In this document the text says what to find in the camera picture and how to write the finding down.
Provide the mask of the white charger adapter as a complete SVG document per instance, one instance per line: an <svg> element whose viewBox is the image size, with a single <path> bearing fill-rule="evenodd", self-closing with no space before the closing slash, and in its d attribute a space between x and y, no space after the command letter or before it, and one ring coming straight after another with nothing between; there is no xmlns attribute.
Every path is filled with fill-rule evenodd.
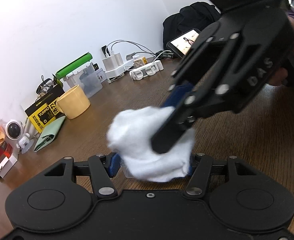
<svg viewBox="0 0 294 240"><path fill-rule="evenodd" d="M111 70L115 70L119 66L123 65L123 59L120 53L117 53L117 54L112 53L110 56L104 58L102 62L107 72Z"/></svg>

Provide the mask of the black bag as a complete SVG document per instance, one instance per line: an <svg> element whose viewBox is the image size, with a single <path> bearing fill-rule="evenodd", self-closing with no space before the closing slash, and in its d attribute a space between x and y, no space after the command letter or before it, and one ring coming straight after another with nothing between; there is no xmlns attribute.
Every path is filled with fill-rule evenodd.
<svg viewBox="0 0 294 240"><path fill-rule="evenodd" d="M191 29L203 31L208 25L220 18L214 5L206 2L195 2L183 7L176 14L167 17L163 22L163 48L167 43Z"/></svg>

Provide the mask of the white astronaut robot toy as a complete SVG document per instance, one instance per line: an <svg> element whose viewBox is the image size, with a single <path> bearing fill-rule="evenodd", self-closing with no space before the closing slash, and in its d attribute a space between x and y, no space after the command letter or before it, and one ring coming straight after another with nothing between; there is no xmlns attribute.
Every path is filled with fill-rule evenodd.
<svg viewBox="0 0 294 240"><path fill-rule="evenodd" d="M25 154L34 144L34 139L31 138L29 133L25 132L21 121L9 120L5 126L5 133L10 140L16 142L21 154Z"/></svg>

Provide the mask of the green folded cloth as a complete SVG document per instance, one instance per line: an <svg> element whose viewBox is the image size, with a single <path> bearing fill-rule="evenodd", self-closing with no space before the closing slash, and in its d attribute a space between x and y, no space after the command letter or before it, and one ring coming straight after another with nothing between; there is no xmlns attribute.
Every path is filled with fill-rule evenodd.
<svg viewBox="0 0 294 240"><path fill-rule="evenodd" d="M42 150L44 147L46 147L55 140L58 132L60 131L65 121L65 118L66 116L61 116L60 118L57 118L55 121L53 121L44 128L38 141L36 142L34 152Z"/></svg>

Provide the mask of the yellow ceramic mug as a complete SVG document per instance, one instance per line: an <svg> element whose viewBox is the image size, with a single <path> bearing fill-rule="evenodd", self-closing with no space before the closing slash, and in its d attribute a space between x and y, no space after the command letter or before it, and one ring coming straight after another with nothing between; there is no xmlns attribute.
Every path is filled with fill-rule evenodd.
<svg viewBox="0 0 294 240"><path fill-rule="evenodd" d="M56 100L57 109L69 120L83 114L90 105L89 99L79 85L72 87Z"/></svg>

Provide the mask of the yellow black cardboard box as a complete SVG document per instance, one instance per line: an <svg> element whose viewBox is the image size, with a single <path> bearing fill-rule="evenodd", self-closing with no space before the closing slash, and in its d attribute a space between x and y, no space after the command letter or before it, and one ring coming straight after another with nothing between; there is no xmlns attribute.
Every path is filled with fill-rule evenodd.
<svg viewBox="0 0 294 240"><path fill-rule="evenodd" d="M64 90L61 85L55 85L44 96L25 110L29 121L39 133L41 133L47 125L63 116L63 113L60 112L56 106L57 99L63 94Z"/></svg>

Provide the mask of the white plastic holder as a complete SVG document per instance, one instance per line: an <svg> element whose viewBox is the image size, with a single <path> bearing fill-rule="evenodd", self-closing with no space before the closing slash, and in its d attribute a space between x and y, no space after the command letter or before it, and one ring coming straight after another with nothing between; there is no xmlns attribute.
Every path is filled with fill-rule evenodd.
<svg viewBox="0 0 294 240"><path fill-rule="evenodd" d="M162 71L163 69L164 67L161 61L157 60L131 70L129 75L134 81L140 81L145 77L155 75L157 72Z"/></svg>

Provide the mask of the white tissue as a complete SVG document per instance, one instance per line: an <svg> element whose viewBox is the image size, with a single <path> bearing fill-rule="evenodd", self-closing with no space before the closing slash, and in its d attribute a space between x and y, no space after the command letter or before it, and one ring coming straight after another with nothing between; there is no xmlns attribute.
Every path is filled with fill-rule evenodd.
<svg viewBox="0 0 294 240"><path fill-rule="evenodd" d="M188 175L194 129L187 130L167 153L158 154L151 146L152 136L173 111L172 106L129 109L118 113L110 124L108 147L120 155L135 179L166 183Z"/></svg>

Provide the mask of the black smartphone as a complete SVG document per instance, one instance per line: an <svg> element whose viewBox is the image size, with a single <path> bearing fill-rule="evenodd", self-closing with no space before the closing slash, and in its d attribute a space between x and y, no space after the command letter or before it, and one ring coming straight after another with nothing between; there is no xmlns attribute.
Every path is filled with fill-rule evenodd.
<svg viewBox="0 0 294 240"><path fill-rule="evenodd" d="M167 43L168 50L172 51L176 56L183 58L189 51L193 43L196 41L200 31L196 28L183 33L179 37L174 38Z"/></svg>

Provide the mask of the keys and glasses bundle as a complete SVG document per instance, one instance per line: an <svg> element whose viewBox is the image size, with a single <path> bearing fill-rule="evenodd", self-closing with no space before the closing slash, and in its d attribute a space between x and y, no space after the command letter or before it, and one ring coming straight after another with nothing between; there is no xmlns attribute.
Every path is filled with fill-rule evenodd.
<svg viewBox="0 0 294 240"><path fill-rule="evenodd" d="M56 85L55 76L53 78L44 79L44 76L41 76L41 83L36 89L36 94L38 96L44 96L48 91L50 91Z"/></svg>

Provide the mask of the red white box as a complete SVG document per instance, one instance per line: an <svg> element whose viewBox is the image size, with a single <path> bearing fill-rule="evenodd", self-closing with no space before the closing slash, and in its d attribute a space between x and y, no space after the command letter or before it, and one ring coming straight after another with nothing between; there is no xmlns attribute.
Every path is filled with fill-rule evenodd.
<svg viewBox="0 0 294 240"><path fill-rule="evenodd" d="M18 150L11 144L3 142L0 146L0 177L4 178L17 161Z"/></svg>

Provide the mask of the clear plastic floss box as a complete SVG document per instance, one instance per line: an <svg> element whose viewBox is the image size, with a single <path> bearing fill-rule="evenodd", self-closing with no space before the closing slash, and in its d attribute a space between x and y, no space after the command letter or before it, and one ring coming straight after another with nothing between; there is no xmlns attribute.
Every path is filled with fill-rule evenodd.
<svg viewBox="0 0 294 240"><path fill-rule="evenodd" d="M134 178L125 164L121 164L121 170L126 178Z"/></svg>

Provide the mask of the green handled clear container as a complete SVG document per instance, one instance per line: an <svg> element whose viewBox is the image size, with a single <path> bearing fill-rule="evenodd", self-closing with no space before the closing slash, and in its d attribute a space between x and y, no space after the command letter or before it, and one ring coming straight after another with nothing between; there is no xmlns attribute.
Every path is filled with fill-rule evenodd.
<svg viewBox="0 0 294 240"><path fill-rule="evenodd" d="M87 98L91 98L102 89L92 59L91 53L85 53L56 72L57 79L66 82L70 88L80 86Z"/></svg>

